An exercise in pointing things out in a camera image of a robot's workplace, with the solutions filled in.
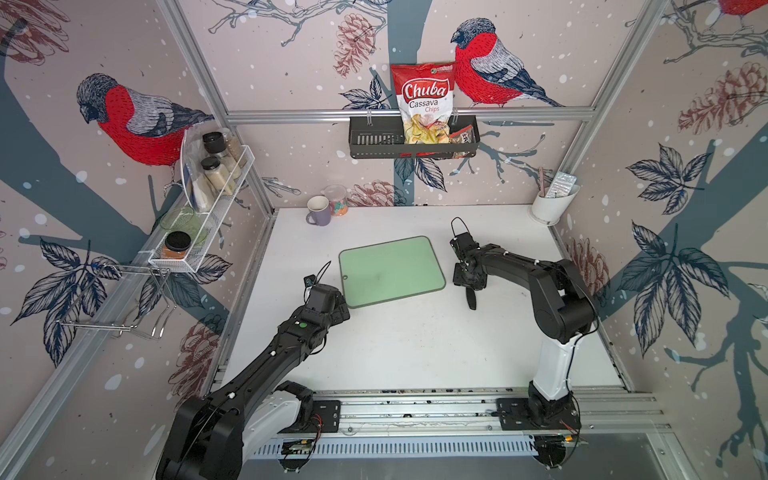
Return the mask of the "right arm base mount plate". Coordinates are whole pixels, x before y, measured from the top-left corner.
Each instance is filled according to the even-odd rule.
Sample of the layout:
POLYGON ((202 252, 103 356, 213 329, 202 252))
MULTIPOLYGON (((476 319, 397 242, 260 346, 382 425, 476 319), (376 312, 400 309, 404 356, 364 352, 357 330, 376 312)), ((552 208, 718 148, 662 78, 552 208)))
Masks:
POLYGON ((533 398, 498 398, 497 414, 504 431, 579 430, 580 413, 575 399, 566 395, 557 401, 533 398))

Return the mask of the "green cutting board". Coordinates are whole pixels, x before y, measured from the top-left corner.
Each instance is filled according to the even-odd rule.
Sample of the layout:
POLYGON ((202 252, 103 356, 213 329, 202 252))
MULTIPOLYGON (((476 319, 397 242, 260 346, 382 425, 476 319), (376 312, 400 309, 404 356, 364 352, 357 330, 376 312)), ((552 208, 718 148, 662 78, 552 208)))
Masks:
POLYGON ((446 286, 426 236, 346 249, 338 259, 343 294, 351 309, 432 293, 446 286))

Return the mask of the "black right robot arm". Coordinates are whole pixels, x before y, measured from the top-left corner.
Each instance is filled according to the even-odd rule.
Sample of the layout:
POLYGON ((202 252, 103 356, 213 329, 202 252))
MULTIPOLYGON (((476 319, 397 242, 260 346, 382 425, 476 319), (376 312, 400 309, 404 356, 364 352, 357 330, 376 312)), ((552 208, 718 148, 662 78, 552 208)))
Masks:
POLYGON ((468 307, 477 309, 476 293, 490 276, 529 291, 534 320, 548 338, 538 369, 529 383, 526 413, 520 421, 539 428, 566 427, 564 417, 576 407, 570 374, 578 342, 592 334, 598 311, 575 264, 567 259, 544 261, 514 254, 499 245, 477 243, 468 232, 450 240, 457 263, 453 284, 465 289, 468 307))

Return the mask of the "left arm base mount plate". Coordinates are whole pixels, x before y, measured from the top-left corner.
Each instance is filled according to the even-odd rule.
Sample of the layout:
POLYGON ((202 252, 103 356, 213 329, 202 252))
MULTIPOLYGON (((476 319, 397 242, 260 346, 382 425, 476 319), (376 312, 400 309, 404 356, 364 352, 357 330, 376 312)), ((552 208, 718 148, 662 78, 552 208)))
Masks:
POLYGON ((341 402, 337 400, 303 402, 293 424, 280 431, 289 433, 337 433, 341 413, 341 402))

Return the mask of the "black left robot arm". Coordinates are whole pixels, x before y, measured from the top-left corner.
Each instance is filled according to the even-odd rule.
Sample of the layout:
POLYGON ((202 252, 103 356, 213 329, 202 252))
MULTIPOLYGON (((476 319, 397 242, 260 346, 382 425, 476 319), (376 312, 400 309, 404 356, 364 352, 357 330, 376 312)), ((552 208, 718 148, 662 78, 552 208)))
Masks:
POLYGON ((164 445, 157 479, 236 479, 244 464, 246 422, 279 382, 350 319, 347 302, 334 286, 310 288, 304 304, 256 359, 218 390, 185 400, 164 445))

